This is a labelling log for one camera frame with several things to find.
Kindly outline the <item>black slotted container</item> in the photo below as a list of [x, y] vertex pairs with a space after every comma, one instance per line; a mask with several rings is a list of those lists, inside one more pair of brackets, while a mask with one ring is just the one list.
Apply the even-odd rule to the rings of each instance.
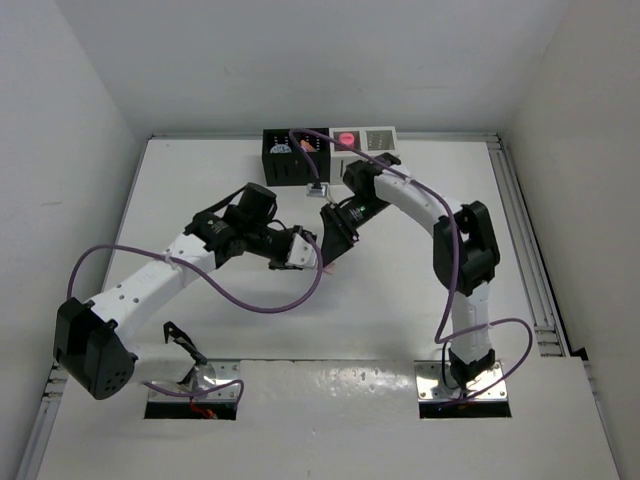
[[[316, 152], [309, 152], [316, 166], [320, 180], [330, 180], [330, 146], [329, 143], [306, 133], [296, 133], [296, 139], [311, 143]], [[275, 144], [286, 144], [290, 154], [270, 154]], [[262, 165], [266, 184], [273, 187], [306, 186], [316, 179], [310, 164], [289, 138], [288, 129], [265, 129], [262, 133]]]

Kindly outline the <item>pink crayon tube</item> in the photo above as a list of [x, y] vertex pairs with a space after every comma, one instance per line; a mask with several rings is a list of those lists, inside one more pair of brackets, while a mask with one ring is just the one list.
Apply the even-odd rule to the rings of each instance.
[[347, 151], [349, 148], [357, 148], [359, 146], [359, 133], [353, 131], [342, 131], [336, 133], [338, 144], [335, 146], [337, 151]]

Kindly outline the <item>orange cap marker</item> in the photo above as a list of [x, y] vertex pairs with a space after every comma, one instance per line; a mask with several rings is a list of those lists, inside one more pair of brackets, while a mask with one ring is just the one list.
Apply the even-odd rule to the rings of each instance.
[[306, 140], [301, 140], [300, 146], [306, 152], [316, 152], [316, 148]]

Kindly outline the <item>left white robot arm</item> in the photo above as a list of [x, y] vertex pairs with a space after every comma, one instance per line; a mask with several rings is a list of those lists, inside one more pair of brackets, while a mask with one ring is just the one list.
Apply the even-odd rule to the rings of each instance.
[[[87, 300], [71, 291], [58, 307], [53, 357], [94, 399], [105, 400], [129, 382], [184, 383], [206, 365], [191, 338], [172, 323], [164, 326], [169, 355], [137, 349], [131, 341], [143, 325], [192, 282], [202, 279], [229, 302], [260, 314], [280, 314], [308, 300], [320, 283], [323, 258], [316, 237], [300, 225], [273, 229], [277, 196], [249, 182], [218, 203], [196, 213], [160, 253], [122, 246], [148, 263], [114, 287]], [[280, 307], [259, 307], [225, 291], [211, 272], [249, 253], [272, 270], [314, 269], [309, 289]]]

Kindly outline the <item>blue cap glue stick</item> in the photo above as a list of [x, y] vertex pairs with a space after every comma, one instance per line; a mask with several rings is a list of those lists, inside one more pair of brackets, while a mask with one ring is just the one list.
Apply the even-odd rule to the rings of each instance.
[[291, 148], [286, 144], [275, 144], [270, 150], [270, 154], [290, 154]]

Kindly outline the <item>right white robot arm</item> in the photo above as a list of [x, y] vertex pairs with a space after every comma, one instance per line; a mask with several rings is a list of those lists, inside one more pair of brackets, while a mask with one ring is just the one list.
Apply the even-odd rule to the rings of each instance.
[[323, 263], [351, 250], [358, 229], [390, 206], [417, 222], [432, 238], [433, 270], [449, 291], [441, 323], [452, 321], [450, 375], [465, 387], [495, 361], [488, 297], [500, 251], [488, 208], [479, 201], [450, 205], [388, 153], [349, 164], [343, 183], [352, 196], [320, 210]]

